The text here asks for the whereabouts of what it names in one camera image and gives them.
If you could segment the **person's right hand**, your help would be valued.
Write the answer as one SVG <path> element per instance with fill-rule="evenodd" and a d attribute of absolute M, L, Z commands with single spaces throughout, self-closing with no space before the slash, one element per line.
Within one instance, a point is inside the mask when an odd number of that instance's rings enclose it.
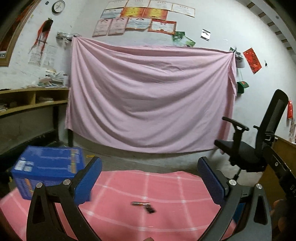
<path fill-rule="evenodd" d="M 282 233 L 285 229 L 287 201 L 279 199 L 274 201 L 273 209 L 270 212 L 272 230 Z"/>

